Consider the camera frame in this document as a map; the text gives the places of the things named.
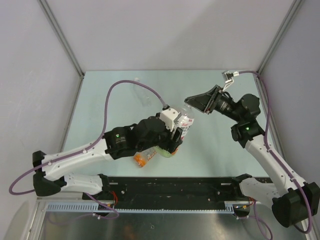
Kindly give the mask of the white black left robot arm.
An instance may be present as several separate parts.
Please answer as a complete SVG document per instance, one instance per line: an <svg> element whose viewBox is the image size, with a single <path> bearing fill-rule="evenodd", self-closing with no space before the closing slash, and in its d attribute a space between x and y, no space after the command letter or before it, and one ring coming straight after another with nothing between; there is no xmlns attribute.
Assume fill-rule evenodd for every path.
<svg viewBox="0 0 320 240"><path fill-rule="evenodd" d="M62 191L83 192L105 200L110 196L108 178L103 174L85 176L73 171L100 161L132 157L152 147L163 147L169 153L182 144L183 130L178 126L181 113L168 108L141 120L137 124L116 127L105 132L94 143L71 151L46 154L40 150L32 154L35 174L33 187L39 197Z"/></svg>

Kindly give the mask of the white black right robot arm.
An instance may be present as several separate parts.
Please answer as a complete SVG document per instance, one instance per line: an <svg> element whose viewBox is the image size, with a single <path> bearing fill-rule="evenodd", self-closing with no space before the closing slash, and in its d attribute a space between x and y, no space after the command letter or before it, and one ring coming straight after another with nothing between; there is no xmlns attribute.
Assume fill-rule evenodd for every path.
<svg viewBox="0 0 320 240"><path fill-rule="evenodd" d="M304 220L312 221L318 213L320 188L315 182L307 183L268 143L267 133L256 120L261 112L257 96L247 93L235 102L216 85L205 93L187 97L184 102L202 113L217 111L236 121L231 127L233 140L258 161L274 184L271 187L248 174L240 175L230 188L235 200L242 201L247 196L257 200L271 209L285 228Z"/></svg>

